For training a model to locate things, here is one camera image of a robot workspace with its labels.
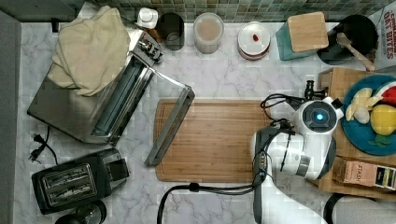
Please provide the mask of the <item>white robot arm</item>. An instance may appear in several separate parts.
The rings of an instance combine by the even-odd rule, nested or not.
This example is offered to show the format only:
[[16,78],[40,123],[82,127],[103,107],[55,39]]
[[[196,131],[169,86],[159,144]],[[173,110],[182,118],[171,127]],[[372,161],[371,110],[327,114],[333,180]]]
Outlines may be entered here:
[[257,224],[327,224],[312,209],[296,202],[275,185],[273,171],[317,180],[335,157],[332,136],[343,104],[330,97],[301,104],[290,127],[264,127],[251,139],[254,184],[253,215]]

